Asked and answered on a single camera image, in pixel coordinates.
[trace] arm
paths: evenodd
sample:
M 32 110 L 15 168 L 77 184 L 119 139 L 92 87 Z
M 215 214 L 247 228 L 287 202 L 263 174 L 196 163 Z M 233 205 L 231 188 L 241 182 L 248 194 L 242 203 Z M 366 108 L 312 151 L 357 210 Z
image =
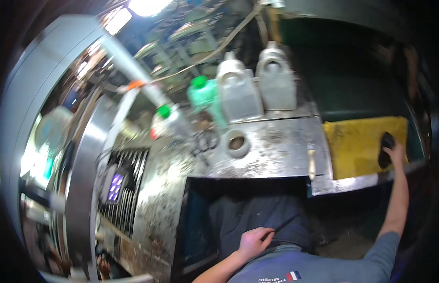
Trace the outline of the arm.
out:
M 273 228 L 263 227 L 243 233 L 239 249 L 199 275 L 193 283 L 226 283 L 242 264 L 267 248 L 274 234 Z
M 101 257 L 101 255 L 99 255 L 97 257 L 97 264 L 99 267 L 100 277 L 101 277 L 102 281 L 110 279 L 109 278 L 110 267 L 109 267 L 109 263 L 106 261 L 106 259 L 103 259 Z
M 406 213 L 408 211 L 409 193 L 408 183 L 406 181 L 405 172 L 403 171 L 403 160 L 405 157 L 405 149 L 397 140 L 394 149 L 383 148 L 383 150 L 391 157 L 394 165 L 394 184 L 392 185 L 391 198 L 389 200 L 386 218 L 378 234 L 381 235 L 394 231 L 399 237 L 402 236 L 405 227 Z

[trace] yellow cloth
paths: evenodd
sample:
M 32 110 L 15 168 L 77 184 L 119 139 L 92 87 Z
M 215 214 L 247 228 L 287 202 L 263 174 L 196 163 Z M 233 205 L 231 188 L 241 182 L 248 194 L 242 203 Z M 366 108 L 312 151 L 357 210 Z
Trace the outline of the yellow cloth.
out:
M 405 117 L 394 116 L 325 122 L 334 179 L 382 172 L 378 165 L 381 137 L 388 132 L 405 146 L 407 126 Z

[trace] pants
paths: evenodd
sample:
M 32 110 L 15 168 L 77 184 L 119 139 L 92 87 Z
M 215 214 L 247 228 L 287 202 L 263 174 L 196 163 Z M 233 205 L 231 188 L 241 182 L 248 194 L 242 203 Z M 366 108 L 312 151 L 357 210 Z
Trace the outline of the pants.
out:
M 295 196 L 255 196 L 241 201 L 223 196 L 211 205 L 210 217 L 220 260 L 238 250 L 243 233 L 260 226 L 276 230 L 269 248 L 293 244 L 305 252 L 311 250 L 309 221 Z

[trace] orange tape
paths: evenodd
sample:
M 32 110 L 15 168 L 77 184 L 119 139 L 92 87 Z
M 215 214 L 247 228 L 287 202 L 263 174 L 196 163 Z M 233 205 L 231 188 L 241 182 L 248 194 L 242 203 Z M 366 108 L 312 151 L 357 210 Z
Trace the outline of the orange tape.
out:
M 139 87 L 139 88 L 144 87 L 146 84 L 147 84 L 147 82 L 140 81 L 140 80 L 132 81 L 127 86 L 127 91 L 132 90 L 133 88 L 136 88 L 136 87 Z

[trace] ventilation grate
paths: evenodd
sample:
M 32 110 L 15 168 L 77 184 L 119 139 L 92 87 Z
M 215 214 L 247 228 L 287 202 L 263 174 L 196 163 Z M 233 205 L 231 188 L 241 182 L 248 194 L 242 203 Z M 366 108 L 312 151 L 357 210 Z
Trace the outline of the ventilation grate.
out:
M 148 152 L 148 148 L 113 151 L 109 160 L 110 162 L 119 164 L 119 166 L 122 165 L 123 160 L 126 158 L 131 161 L 135 189 L 125 187 L 118 204 L 103 205 L 99 208 L 99 212 L 129 238 L 131 238 L 133 233 L 137 195 L 143 178 L 144 165 Z

